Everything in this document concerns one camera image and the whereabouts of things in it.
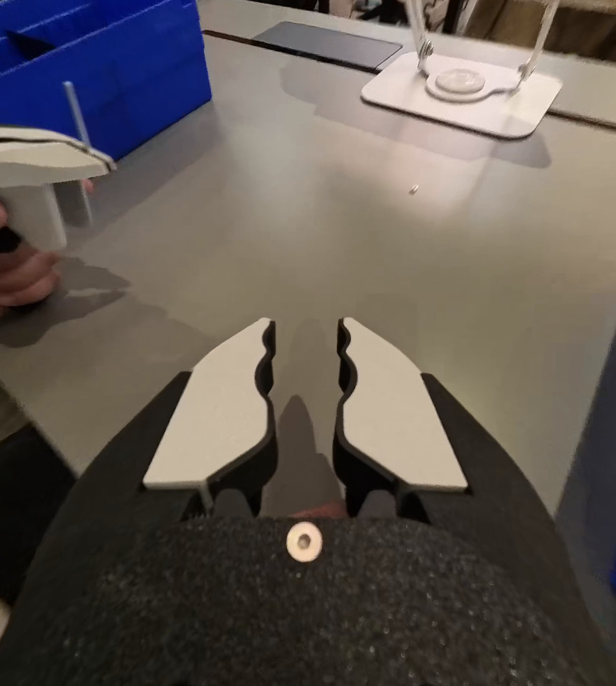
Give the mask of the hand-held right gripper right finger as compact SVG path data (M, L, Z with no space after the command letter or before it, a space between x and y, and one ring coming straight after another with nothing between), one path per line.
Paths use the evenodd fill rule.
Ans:
M352 317L338 323L339 387L334 468L364 468L381 488L463 493L468 481L420 369Z

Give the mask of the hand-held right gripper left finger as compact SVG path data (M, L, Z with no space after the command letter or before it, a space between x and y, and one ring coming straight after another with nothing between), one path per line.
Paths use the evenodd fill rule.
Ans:
M276 468L276 325L260 318L193 368L142 479L149 490L261 491Z

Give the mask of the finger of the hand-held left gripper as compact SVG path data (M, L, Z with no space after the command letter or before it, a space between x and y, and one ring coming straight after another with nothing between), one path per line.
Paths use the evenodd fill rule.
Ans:
M108 173L109 156L81 143L0 143L8 226L37 250L62 250L66 226L90 222L82 182Z
M115 161L109 155L93 148L80 139L53 130L0 124L0 143L9 145L14 143L23 145L62 143L100 160L110 171L115 170Z

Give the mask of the long steel bolt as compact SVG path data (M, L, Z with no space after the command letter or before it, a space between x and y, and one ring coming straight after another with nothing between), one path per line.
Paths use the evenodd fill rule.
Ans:
M69 103L69 107L72 114L72 120L75 125L78 139L81 141L82 145L86 149L91 148L91 142L89 137L88 128L84 119L84 114L81 109L80 101L77 96L75 85L72 81L64 81L63 88L65 92L66 99Z

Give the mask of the blue divided bin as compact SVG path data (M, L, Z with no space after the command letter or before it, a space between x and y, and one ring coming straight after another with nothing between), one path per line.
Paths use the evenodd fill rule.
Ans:
M0 125L76 136L66 82L123 158L212 97L196 1L0 1Z

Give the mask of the person's dark trousers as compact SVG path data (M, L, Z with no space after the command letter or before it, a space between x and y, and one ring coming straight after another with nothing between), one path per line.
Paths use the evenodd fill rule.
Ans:
M13 606L76 478L32 425L0 443L0 600Z

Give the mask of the white tablet stand with instructions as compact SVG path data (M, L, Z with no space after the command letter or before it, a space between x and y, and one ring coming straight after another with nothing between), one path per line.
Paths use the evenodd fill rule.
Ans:
M402 55L369 81L361 91L361 99L371 106L497 139L530 136L562 87L558 78L534 75L560 3L543 4L534 50L525 64L510 69L436 53L421 1L406 1L415 52Z

